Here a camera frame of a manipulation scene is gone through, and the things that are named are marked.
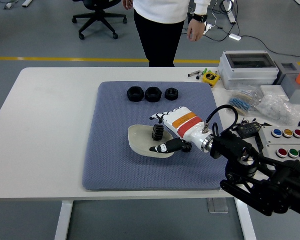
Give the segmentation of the person's left hand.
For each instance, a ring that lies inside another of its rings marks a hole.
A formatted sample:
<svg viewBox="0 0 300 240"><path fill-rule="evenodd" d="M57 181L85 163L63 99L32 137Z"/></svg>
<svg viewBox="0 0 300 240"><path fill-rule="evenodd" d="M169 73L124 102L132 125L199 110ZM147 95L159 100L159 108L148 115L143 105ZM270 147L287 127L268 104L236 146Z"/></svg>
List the person's left hand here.
<svg viewBox="0 0 300 240"><path fill-rule="evenodd" d="M188 25L187 37L191 42L199 41L205 31L205 23L192 19Z"/></svg>

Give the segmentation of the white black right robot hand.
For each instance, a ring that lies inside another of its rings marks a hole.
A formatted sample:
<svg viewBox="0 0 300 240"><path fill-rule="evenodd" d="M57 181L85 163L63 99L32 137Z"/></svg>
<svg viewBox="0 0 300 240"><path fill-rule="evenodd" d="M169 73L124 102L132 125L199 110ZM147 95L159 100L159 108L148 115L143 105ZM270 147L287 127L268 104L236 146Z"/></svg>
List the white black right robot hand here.
<svg viewBox="0 0 300 240"><path fill-rule="evenodd" d="M164 154L172 153L185 149L186 143L191 142L201 151L208 152L208 145L212 142L212 130L208 128L208 123L187 107L181 106L173 111L157 113L152 115L150 119L158 119L159 123L163 123L174 132L177 138L158 146L152 146L149 151Z"/></svg>

